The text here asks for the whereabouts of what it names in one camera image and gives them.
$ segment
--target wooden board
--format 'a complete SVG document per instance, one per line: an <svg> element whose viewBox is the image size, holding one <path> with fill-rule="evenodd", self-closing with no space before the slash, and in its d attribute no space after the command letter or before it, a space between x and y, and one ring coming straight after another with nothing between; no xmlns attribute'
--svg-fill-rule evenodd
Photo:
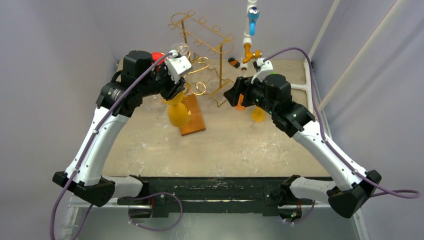
<svg viewBox="0 0 424 240"><path fill-rule="evenodd" d="M187 107L188 114L190 115L190 121L188 124L179 128L181 136L206 130L196 95L186 95L181 102Z"/></svg>

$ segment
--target floor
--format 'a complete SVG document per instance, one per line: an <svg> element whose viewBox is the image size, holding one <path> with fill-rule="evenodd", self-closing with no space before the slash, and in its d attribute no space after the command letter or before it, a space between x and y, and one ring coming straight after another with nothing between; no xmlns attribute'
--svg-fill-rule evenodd
<svg viewBox="0 0 424 240"><path fill-rule="evenodd" d="M272 64L275 72L286 76L290 83L305 83L302 60L277 59ZM211 60L210 65L218 67L219 61ZM240 70L226 60L222 69L224 79L235 81L240 74ZM246 73L247 76L253 74L253 69ZM186 80L205 83L208 93L219 86L215 72L207 69L187 75ZM223 91L231 86L229 83L215 96L224 99ZM304 92L292 90L292 95L294 101L306 104ZM253 106L238 111L228 103L217 107L216 101L208 95L196 97L205 131L181 136L180 130L169 123L167 105L160 96L147 97L117 137L103 174L155 177L329 175L308 151L279 131L269 116L264 122L254 122L250 117Z"/></svg>

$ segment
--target brass faucet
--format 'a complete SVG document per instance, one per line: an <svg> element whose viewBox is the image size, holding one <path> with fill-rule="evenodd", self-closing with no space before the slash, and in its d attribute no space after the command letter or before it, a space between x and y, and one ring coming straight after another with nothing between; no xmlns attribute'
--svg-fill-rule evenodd
<svg viewBox="0 0 424 240"><path fill-rule="evenodd" d="M253 58L258 59L261 56L262 56L262 52L260 50L251 52L251 44L250 43L244 44L244 59L243 59L244 64L247 64Z"/></svg>

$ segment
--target wall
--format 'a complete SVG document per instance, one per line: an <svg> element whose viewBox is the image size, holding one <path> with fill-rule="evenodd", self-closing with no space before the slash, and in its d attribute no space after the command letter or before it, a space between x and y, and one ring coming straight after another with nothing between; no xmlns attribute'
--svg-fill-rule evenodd
<svg viewBox="0 0 424 240"><path fill-rule="evenodd" d="M314 56L321 96L345 70L394 0L343 1ZM334 141L382 175L390 189L424 191L424 2L402 0L390 23L325 107ZM363 207L373 240L421 239L423 198L370 199Z"/></svg>
<svg viewBox="0 0 424 240"><path fill-rule="evenodd" d="M52 176L78 151L116 62L83 0L4 0L0 9L0 232L47 239L61 190Z"/></svg>
<svg viewBox="0 0 424 240"><path fill-rule="evenodd" d="M261 12L252 48L260 48L264 56L293 46L309 51L332 3L333 0L258 0ZM247 0L91 0L89 5L115 58L134 49L169 51L174 43L183 42L178 29L167 26L173 14L189 10L195 10L197 18L206 17L209 27L220 25L223 35L234 34L234 50L225 59L242 54ZM221 41L190 21L186 21L186 29L214 47ZM193 40L189 37L189 45L195 48ZM196 52L206 54L204 49L205 46L196 48ZM301 59L302 55L294 51L279 57Z"/></svg>

